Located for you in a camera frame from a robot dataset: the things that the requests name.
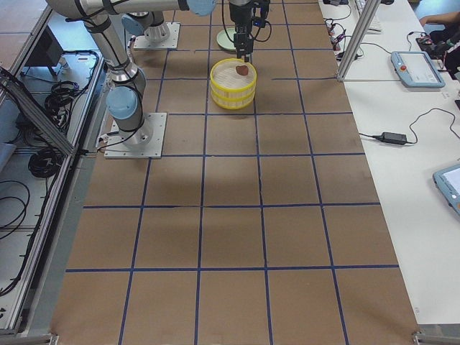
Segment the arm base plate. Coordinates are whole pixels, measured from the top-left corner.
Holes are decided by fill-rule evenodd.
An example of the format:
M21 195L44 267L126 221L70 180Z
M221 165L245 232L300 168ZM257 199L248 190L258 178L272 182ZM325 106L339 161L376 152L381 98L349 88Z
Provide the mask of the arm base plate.
M148 27L144 35L138 36L133 48L135 50L175 50L180 34L179 22L163 22L158 26Z
M144 124L132 133L119 130L113 120L111 131L116 132L110 136L104 150L106 159L144 159L162 157L162 147L167 123L166 113L144 113Z

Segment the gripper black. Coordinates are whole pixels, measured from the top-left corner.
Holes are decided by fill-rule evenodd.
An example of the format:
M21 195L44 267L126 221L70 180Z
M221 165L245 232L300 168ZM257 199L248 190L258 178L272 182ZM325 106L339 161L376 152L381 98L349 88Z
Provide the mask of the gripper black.
M270 1L230 1L230 19L235 26L233 43L236 57L248 63L252 58L254 41L262 28L270 25L268 14Z

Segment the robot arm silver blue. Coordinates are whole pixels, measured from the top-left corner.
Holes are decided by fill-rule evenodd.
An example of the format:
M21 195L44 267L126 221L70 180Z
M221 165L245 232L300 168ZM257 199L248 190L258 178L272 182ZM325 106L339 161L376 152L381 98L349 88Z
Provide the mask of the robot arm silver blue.
M106 98L107 109L119 128L121 139L130 144L136 136L141 141L148 136L142 110L146 78L127 55L110 16L181 10L203 17L216 7L215 1L48 1L47 4L69 22L82 21L92 36L113 83Z
M236 50L236 56L248 61L253 53L258 34L252 28L268 25L269 1L230 1L230 19L234 23L234 34L225 31L227 38ZM144 36L152 42L162 42L170 36L162 11L128 12L121 18L126 31L138 37Z

